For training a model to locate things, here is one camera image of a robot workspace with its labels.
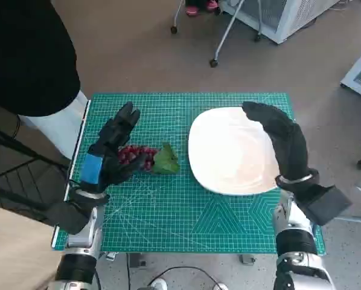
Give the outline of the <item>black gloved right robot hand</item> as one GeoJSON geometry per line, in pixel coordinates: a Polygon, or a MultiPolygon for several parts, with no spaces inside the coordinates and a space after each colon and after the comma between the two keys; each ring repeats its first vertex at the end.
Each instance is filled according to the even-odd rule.
{"type": "Polygon", "coordinates": [[[259,122],[271,139],[280,175],[295,181],[310,174],[307,144],[299,124],[282,110],[264,103],[245,101],[242,110],[248,119],[259,122]]]}

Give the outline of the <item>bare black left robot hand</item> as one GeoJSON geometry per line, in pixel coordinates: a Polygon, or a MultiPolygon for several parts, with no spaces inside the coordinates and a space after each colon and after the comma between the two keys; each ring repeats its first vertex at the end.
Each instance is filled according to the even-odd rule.
{"type": "Polygon", "coordinates": [[[89,146],[80,171],[80,188],[90,194],[102,194],[110,185],[128,180],[144,163],[144,156],[123,164],[119,148],[130,140],[140,117],[139,109],[128,101],[101,128],[97,141],[89,146]]]}

